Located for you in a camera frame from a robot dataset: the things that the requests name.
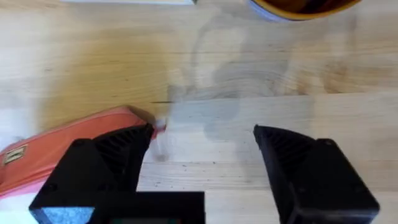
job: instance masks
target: wooden surface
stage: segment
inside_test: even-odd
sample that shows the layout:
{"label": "wooden surface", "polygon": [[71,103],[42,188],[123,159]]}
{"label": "wooden surface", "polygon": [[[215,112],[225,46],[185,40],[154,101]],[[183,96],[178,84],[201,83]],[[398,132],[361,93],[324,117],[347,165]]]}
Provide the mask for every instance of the wooden surface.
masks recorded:
{"label": "wooden surface", "polygon": [[133,105],[170,116],[141,190],[206,190],[208,223],[277,223],[251,131],[290,128],[335,139],[395,223],[397,12],[275,24],[238,0],[0,0],[0,143]]}
{"label": "wooden surface", "polygon": [[208,223],[278,223],[252,134],[261,124],[334,139],[381,204],[374,223],[395,223],[397,112],[398,93],[177,103],[144,160],[139,190],[206,190]]}

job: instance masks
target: orange bowl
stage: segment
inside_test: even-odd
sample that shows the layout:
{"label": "orange bowl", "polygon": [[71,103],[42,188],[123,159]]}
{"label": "orange bowl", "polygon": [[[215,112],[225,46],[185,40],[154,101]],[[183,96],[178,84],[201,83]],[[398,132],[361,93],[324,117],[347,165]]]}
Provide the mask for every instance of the orange bowl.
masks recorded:
{"label": "orange bowl", "polygon": [[329,16],[361,0],[249,0],[262,16],[272,21],[304,21]]}

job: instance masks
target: orange pouch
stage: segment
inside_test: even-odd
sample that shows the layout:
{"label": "orange pouch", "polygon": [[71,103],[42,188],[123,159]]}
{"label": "orange pouch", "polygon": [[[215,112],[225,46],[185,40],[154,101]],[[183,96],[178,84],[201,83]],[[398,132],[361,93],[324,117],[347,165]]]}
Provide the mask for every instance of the orange pouch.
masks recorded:
{"label": "orange pouch", "polygon": [[0,199],[38,192],[75,139],[142,124],[146,122],[123,106],[11,144],[0,153]]}

